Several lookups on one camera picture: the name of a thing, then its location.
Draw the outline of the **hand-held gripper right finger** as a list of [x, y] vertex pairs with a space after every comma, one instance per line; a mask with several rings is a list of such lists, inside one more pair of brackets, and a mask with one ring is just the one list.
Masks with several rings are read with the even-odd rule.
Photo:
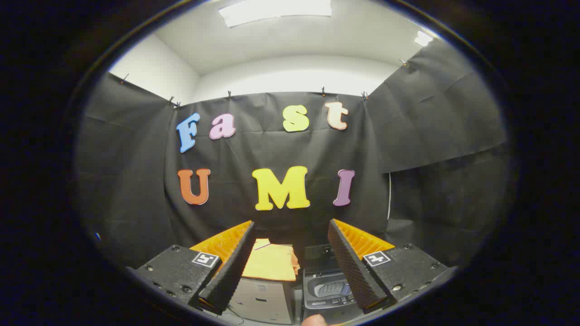
[[416, 297], [456, 272], [414, 244], [395, 246], [337, 219], [329, 222], [328, 240], [364, 313]]

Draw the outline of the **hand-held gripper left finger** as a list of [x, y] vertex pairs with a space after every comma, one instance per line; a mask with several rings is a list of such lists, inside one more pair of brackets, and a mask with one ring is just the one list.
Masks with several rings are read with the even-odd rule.
[[171, 245], [138, 268], [142, 285], [173, 301], [220, 315], [228, 308], [255, 243], [255, 224], [245, 221], [194, 246]]

